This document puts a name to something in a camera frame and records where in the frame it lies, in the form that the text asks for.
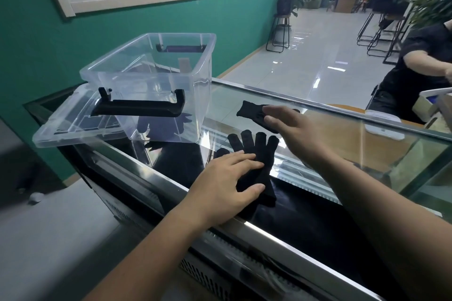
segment wooden baseboard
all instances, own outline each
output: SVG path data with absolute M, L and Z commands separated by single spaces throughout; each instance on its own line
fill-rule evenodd
M 80 175 L 78 175 L 77 173 L 75 173 L 75 174 L 69 176 L 67 179 L 65 179 L 65 180 L 63 181 L 63 184 L 64 184 L 66 187 L 69 187 L 71 184 L 77 182 L 80 178 L 81 178 Z
M 265 44 L 261 47 L 258 47 L 255 51 L 253 51 L 251 54 L 246 55 L 243 59 L 241 59 L 239 62 L 234 64 L 232 67 L 230 67 L 228 70 L 225 70 L 223 73 L 217 76 L 217 79 L 223 79 L 228 73 L 230 73 L 233 69 L 237 68 L 240 64 L 245 62 L 247 59 L 249 59 L 251 56 L 253 56 L 255 53 L 260 51 L 263 47 L 265 47 Z

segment green wall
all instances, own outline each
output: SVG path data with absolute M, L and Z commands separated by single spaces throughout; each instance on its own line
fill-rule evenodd
M 23 104 L 81 82 L 80 68 L 145 32 L 217 34 L 213 76 L 263 45 L 276 0 L 191 0 L 65 20 L 54 0 L 0 0 L 0 117 L 31 142 Z M 73 173 L 56 149 L 37 149 L 60 178 Z

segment glass display case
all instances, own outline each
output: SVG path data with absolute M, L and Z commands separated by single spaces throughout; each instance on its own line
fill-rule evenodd
M 145 224 L 158 222 L 183 199 L 215 151 L 221 147 L 232 151 L 229 134 L 240 136 L 250 130 L 253 135 L 273 135 L 236 116 L 244 100 L 299 110 L 337 154 L 452 222 L 450 133 L 212 80 L 212 97 L 197 143 L 99 139 L 59 147 L 112 212 L 143 235 L 151 229 Z M 51 95 L 26 108 L 43 123 L 70 93 Z M 276 206 L 248 207 L 196 240 L 191 254 L 268 300 L 406 299 L 333 190 L 277 136 L 280 141 L 270 173 Z M 138 220 L 121 211 L 122 203 L 139 215 Z M 219 289 L 189 263 L 183 262 L 182 268 L 221 299 L 231 299 L 234 288 L 216 292 Z

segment white glossy floor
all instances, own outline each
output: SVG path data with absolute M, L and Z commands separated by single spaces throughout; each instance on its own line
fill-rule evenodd
M 369 57 L 356 45 L 367 13 L 333 13 L 325 9 L 301 10 L 291 17 L 289 49 L 271 53 L 262 49 L 223 77 L 324 104 L 345 104 L 364 109 L 373 88 L 391 65 Z M 374 17 L 366 34 L 374 34 Z

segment black handle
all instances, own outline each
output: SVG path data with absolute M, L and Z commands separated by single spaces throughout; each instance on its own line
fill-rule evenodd
M 147 117 L 172 117 L 181 115 L 185 105 L 184 90 L 177 89 L 176 102 L 150 100 L 111 100 L 111 94 L 99 87 L 100 100 L 91 112 L 97 115 L 138 115 Z

